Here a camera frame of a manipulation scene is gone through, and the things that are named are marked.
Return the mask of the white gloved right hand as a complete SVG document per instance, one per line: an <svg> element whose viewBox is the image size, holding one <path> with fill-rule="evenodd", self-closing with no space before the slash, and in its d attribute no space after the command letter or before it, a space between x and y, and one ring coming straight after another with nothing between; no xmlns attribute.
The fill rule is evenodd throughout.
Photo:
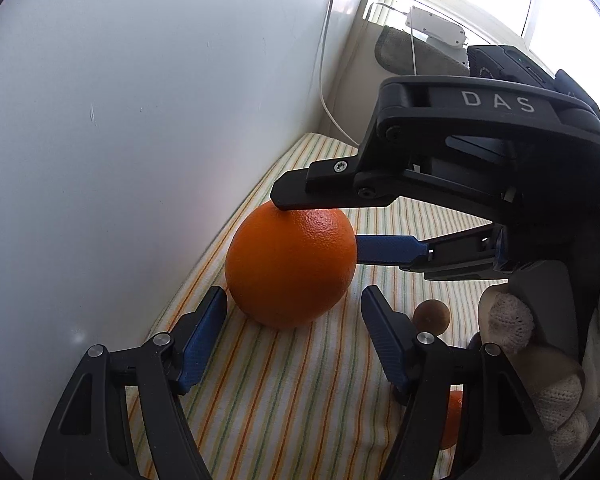
<svg viewBox="0 0 600 480"><path fill-rule="evenodd" d="M478 303L480 337L497 344L527 389L559 471L565 471L600 421L600 299L588 324L584 357L572 350L574 304L565 266L532 264Z"/></svg>

